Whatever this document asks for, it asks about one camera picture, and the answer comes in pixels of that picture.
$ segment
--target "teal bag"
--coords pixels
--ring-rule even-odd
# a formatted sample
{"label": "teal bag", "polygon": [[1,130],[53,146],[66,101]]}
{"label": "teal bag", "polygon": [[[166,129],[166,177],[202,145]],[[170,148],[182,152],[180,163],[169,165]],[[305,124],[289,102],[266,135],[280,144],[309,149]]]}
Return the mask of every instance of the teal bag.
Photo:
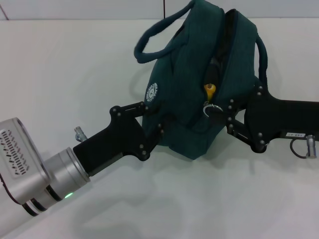
{"label": "teal bag", "polygon": [[[182,27],[163,50],[143,52],[150,37],[188,11]],[[255,44],[259,49],[259,78],[254,72]],[[224,127],[211,123],[203,112],[205,105],[225,109],[231,99],[249,94],[256,80],[267,85],[267,53],[256,26],[235,9],[224,13],[204,0],[192,0],[148,29],[138,41],[134,56],[139,63],[157,59],[145,96],[149,110],[142,127],[146,135],[170,117],[173,120],[159,144],[190,159],[205,154]],[[210,102],[206,84],[216,86]]]}

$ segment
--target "metal ring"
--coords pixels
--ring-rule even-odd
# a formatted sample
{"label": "metal ring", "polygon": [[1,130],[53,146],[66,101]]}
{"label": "metal ring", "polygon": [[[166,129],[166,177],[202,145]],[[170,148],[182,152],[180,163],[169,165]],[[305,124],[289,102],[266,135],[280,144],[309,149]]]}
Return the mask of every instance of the metal ring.
{"label": "metal ring", "polygon": [[205,114],[207,117],[209,117],[209,115],[206,113],[206,108],[208,108],[208,107],[218,108],[219,110],[221,110],[222,112],[224,112],[221,107],[219,107],[219,106],[217,106],[217,105],[209,104],[209,105],[204,106],[204,108],[203,108],[203,112],[204,112],[204,114]]}

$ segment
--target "yellow zipper pull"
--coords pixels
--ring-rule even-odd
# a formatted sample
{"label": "yellow zipper pull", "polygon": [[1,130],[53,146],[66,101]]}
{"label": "yellow zipper pull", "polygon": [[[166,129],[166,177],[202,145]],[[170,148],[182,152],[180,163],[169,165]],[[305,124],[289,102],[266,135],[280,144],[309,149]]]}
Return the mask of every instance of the yellow zipper pull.
{"label": "yellow zipper pull", "polygon": [[216,91],[216,86],[214,84],[207,84],[207,85],[204,85],[204,88],[207,93],[207,101],[210,102]]}

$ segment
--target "white logo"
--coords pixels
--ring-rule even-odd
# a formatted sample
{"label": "white logo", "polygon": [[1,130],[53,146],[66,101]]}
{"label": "white logo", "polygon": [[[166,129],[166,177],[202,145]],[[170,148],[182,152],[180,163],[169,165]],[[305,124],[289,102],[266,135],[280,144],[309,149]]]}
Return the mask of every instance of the white logo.
{"label": "white logo", "polygon": [[155,98],[157,92],[158,92],[158,85],[156,83],[151,84],[151,86],[149,87],[146,93],[146,100],[148,102],[151,102]]}

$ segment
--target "bag handle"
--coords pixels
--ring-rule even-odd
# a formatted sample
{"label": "bag handle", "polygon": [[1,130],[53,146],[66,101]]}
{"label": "bag handle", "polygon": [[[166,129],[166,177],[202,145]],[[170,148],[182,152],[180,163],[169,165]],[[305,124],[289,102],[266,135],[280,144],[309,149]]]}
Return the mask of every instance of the bag handle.
{"label": "bag handle", "polygon": [[259,51],[259,80],[265,84],[265,86],[267,87],[267,75],[266,75],[266,71],[267,71],[267,67],[268,67],[268,56],[267,56],[267,51],[266,51],[266,47],[262,41],[262,39],[260,38],[260,36],[257,36],[256,39],[256,44],[258,47],[258,51]]}
{"label": "bag handle", "polygon": [[150,61],[153,61],[155,59],[161,58],[174,49],[184,45],[187,43],[186,38],[179,38],[179,40],[175,40],[172,42],[172,44],[168,45],[166,48],[164,48],[161,51],[153,52],[153,53],[144,53],[144,49],[150,39],[150,37],[155,36],[156,34],[159,34],[163,30],[165,30],[167,27],[169,27],[173,22],[175,22],[177,19],[179,19],[181,16],[185,15],[193,6],[194,6],[195,0],[192,0],[186,7],[184,7],[182,10],[178,11],[177,13],[173,14],[172,16],[169,16],[167,18],[164,18],[163,20],[159,21],[158,23],[154,24],[150,29],[148,29],[142,37],[139,39],[138,43],[136,44],[136,47],[134,49],[134,56],[137,59],[139,63],[147,63]]}

